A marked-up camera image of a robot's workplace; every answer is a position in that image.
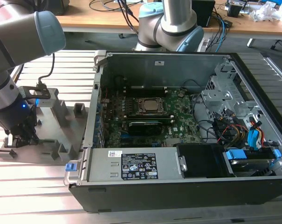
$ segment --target blue cable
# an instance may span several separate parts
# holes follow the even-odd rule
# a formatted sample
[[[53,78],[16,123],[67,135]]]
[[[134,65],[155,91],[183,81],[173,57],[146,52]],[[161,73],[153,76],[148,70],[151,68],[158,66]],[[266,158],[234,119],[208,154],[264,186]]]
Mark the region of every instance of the blue cable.
[[[219,45],[217,46],[217,49],[216,49],[215,52],[217,52],[217,51],[220,49],[221,44],[222,44],[222,41],[223,41],[224,33],[225,33],[225,24],[224,24],[224,22],[223,22],[222,19],[220,19],[220,21],[221,21],[221,23],[222,23],[222,25],[223,25],[223,32],[221,33],[220,43],[219,43]]]

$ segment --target desk surface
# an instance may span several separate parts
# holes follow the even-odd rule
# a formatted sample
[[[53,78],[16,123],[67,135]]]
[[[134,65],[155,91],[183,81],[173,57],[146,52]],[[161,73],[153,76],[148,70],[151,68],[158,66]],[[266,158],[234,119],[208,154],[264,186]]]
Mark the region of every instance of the desk surface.
[[[282,25],[279,21],[259,21],[254,22],[249,15],[241,15],[239,18],[227,17],[227,12],[221,6],[225,0],[216,0],[215,7],[218,13],[233,23],[229,33],[255,34],[255,35],[282,35]],[[70,0],[69,8],[64,16],[57,16],[63,27],[80,28],[118,28],[129,29],[121,12],[98,12],[89,8],[90,0]],[[109,3],[109,7],[115,8],[117,3]],[[134,15],[138,17],[140,4],[131,7]],[[100,2],[92,5],[93,8],[104,10]],[[135,27],[138,23],[132,18],[131,22]],[[215,19],[210,21],[210,25],[204,28],[205,32],[217,32],[218,23]]]

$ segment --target floor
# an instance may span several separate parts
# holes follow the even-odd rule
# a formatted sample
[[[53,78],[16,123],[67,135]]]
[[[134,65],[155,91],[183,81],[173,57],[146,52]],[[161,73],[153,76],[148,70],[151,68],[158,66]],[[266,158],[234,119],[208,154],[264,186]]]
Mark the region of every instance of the floor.
[[[120,39],[118,34],[66,33],[66,49],[130,51],[135,47],[138,38],[134,34],[124,34],[124,36],[124,39]],[[271,50],[270,47],[275,43],[274,40],[256,40],[251,48],[247,47],[247,42],[248,39],[229,38],[228,34],[219,52],[266,53],[282,69],[282,46],[280,44],[276,45],[275,50]]]

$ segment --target black box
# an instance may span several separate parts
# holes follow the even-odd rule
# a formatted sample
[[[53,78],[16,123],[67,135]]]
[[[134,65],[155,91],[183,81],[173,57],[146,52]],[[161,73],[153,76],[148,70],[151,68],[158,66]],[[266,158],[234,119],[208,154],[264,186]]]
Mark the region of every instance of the black box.
[[[198,26],[208,27],[214,5],[214,0],[193,0],[192,8],[197,14]]]

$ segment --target white label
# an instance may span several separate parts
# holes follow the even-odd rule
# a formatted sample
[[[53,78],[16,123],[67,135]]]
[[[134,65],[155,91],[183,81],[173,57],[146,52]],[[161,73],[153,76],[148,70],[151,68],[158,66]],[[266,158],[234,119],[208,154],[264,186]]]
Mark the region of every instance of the white label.
[[[121,157],[122,151],[109,151],[108,157]]]
[[[157,65],[157,66],[164,66],[165,62],[164,61],[155,61],[155,65]]]

